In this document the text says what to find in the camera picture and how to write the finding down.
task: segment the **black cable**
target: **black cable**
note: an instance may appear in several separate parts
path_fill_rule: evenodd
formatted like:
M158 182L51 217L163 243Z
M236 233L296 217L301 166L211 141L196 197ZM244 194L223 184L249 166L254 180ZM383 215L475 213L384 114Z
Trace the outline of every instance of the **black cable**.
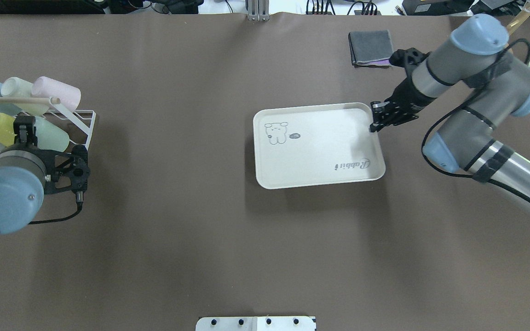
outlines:
M156 11L157 13L162 13L162 14L165 14L165 15L171 13L171 10L169 9L169 7L168 7L167 5L163 5L162 10L161 10L161 11L158 11L158 10L156 10L156 9L154 8L153 4L154 4L154 2L151 3L151 9L153 9L153 10Z
M506 54L506 52L511 49L514 45L518 44L518 43L524 43L526 44L527 46L527 55L526 55L526 59L524 61L524 63L527 63L530 59L530 43L528 42L528 40L524 39L524 38L520 38L520 39L517 39L515 40L514 42L512 42L511 44L509 44L509 46L507 46L502 52L499 53L499 55L496 57L494 63L492 63L491 65L489 65L487 67L487 69L490 69L492 68L494 65L496 65L501 59L502 57ZM490 79L483 84L483 86L480 86L475 92L474 94L469 97L469 99L467 99L466 101L464 101L463 103L461 103L461 105L459 105L458 107L456 107L455 109L453 109L452 111L448 112L446 115L444 115L443 117L441 117L440 119L438 119L435 124L433 124L429 130L426 132L424 138L422 139L422 143L421 143L421 155L423 157L423 159L425 159L425 161L429 164L429 166L431 166L431 168L435 169L436 171L444 174L444 175L447 175L447 176L450 176L450 177L458 177L458 178L472 178L471 175L467 175L467 174L454 174L452 172L447 172L447 171L444 171L440 168L438 168L435 164L433 164L433 162L431 162L431 160L429 160L428 157L426 157L426 155L424 155L424 153L422 153L422 149L423 147L425 146L426 144L426 141L429 137L429 135L431 134L431 132L435 129L436 126L438 126L442 121L444 121L445 119L447 119L449 116L451 116L453 113L455 113L456 111L460 110L460 109L463 109L465 108L467 105L469 105L469 103L473 102L473 100L475 100L476 98L478 98L480 96L480 94L482 94L482 92L484 92L484 90L486 90L486 88L488 87L488 84L490 84L490 82L492 81L492 76L494 75L494 71L491 71L490 72ZM509 186L509 185L506 185L504 183L501 183L497 180L493 180L492 178L490 180L488 180L488 182L490 184L494 184L500 188L503 188L505 189L506 191L509 191L510 193L513 193L514 195L520 197L521 199L524 199L524 201L527 201L528 203L530 203L530 197L524 193L522 193L521 191Z
M330 4L330 9L332 9L333 11L333 15L336 15L336 13L334 12L334 6L333 6L333 1L332 0L328 0L326 2L326 9L324 9L324 14L327 15L328 14L328 5Z
M371 0L369 0L368 4L365 6L365 8L362 9L361 15L367 15L368 14L368 11L371 8L372 3L373 2Z
M367 6L365 6L365 14L362 13L362 15L377 15L377 5L374 4L372 0L369 0L369 3Z
M225 2L229 6L230 12L234 13L234 10L232 10L232 7L230 6L230 3L228 2L228 0L225 0Z
M494 185L496 185L496 186L498 186L500 188L503 188L506 191L509 191L510 193L513 193L514 195L522 198L524 201L530 203L530 197L528 195L526 195L525 193L522 193L521 191L515 189L514 187L506 185L504 183L501 183L501 182L499 182L497 180L493 180L493 179L488 180L488 182L490 184L494 184Z
M365 2L362 2L362 1L355 1L355 2L353 2L353 4L351 5L351 7L349 8L349 11L347 11L347 15L349 15L349 14L351 13L351 9L353 9L353 7L354 7L356 4L361 4L361 5L362 5L361 10L363 10L364 7L365 7Z
M129 4L130 6L136 8L136 9L147 9L148 7L150 7L150 6L153 5L153 2L151 2L151 3L150 3L148 6L146 6L146 7L136 7L136 6L134 6L134 5L132 4L132 2L130 2L130 0L128 0L128 4Z
M77 210L67 217L55 218L52 220L44 220L44 221L32 221L32 222L29 222L29 224L45 224L45 223L63 222L63 221L70 220L71 218L74 218L75 216L77 216L77 214L79 214L82 209L83 209L83 203L80 202L80 203L77 203Z

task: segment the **yellow cup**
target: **yellow cup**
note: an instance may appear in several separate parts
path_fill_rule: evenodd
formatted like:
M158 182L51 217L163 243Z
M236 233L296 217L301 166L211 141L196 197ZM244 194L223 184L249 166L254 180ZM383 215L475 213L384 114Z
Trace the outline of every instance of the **yellow cup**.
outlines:
M13 145L13 121L15 119L7 114L0 113L0 143L8 147Z

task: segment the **white floor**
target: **white floor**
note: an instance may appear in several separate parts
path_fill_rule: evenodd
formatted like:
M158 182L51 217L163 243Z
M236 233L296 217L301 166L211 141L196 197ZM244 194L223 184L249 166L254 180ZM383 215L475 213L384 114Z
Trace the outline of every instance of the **white floor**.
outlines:
M277 12L291 12L291 13L305 13L307 0L270 0L269 1L269 13ZM234 12L246 13L245 1L244 0L229 0L230 6ZM313 4L316 2L310 2L309 11L311 11ZM334 0L334 11L337 15L346 15L349 7L353 2L345 0ZM374 3L377 5L382 15L398 15L396 12L396 6L402 6L402 0L375 0ZM145 1L144 6L147 6L149 2ZM361 4L355 5L353 10L360 10ZM200 6L200 13L229 13L230 10L225 0L204 0L204 4ZM140 9L139 11L152 11L151 8Z

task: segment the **gray cloth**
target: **gray cloth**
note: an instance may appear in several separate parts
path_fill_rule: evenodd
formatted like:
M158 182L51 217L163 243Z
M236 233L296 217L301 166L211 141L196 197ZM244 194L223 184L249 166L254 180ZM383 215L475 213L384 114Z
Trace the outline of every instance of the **gray cloth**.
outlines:
M351 63L353 65L374 65L373 62L389 59L394 52L390 31L349 32ZM386 62L375 65L389 65Z

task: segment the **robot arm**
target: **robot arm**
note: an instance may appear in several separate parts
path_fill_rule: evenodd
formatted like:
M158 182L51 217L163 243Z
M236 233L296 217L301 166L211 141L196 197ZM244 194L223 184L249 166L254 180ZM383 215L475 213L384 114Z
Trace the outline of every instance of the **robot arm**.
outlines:
M15 144L0 154L0 234L17 231L28 224L60 222L77 215L83 205L90 174L88 153L76 145L71 153L38 148L34 117L17 116L13 122ZM57 187L62 178L69 186ZM71 190L77 210L69 217L32 222L45 194Z
M371 132L418 118L450 86L463 80L477 88L424 145L423 154L451 174L460 168L530 203L530 161L492 138L508 115L530 113L530 68L506 52L506 29L488 15L468 19L431 54L399 50L391 62L407 78L383 103L372 103Z

